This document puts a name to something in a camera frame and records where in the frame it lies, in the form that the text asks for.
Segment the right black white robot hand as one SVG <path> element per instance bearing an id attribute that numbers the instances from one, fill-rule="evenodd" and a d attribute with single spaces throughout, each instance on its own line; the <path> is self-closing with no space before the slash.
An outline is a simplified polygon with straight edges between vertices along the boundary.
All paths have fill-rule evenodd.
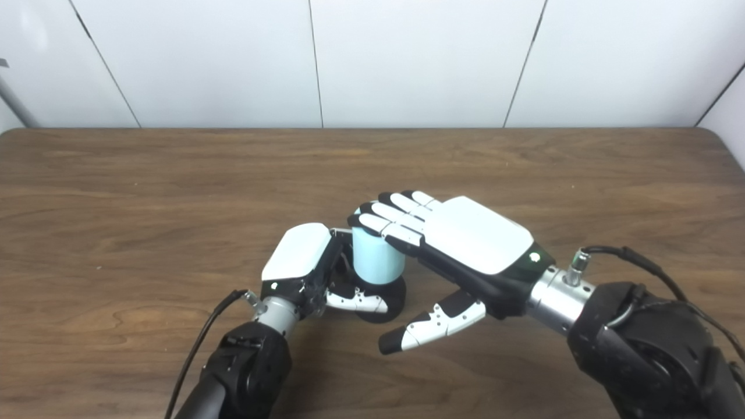
<path id="1" fill-rule="evenodd" d="M 380 336 L 384 355 L 452 336 L 487 316 L 524 316 L 533 289 L 556 264 L 524 226 L 465 196 L 438 201 L 422 191 L 381 193 L 347 222 L 457 286 Z"/>

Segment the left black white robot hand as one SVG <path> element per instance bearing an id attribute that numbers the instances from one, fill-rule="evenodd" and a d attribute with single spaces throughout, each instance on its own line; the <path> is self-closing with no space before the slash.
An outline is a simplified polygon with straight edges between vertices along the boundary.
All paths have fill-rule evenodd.
<path id="1" fill-rule="evenodd" d="M 389 303 L 372 286 L 352 283 L 352 231 L 304 223 L 287 230 L 261 273 L 261 300 L 282 299 L 300 319 L 325 308 L 386 315 Z"/>

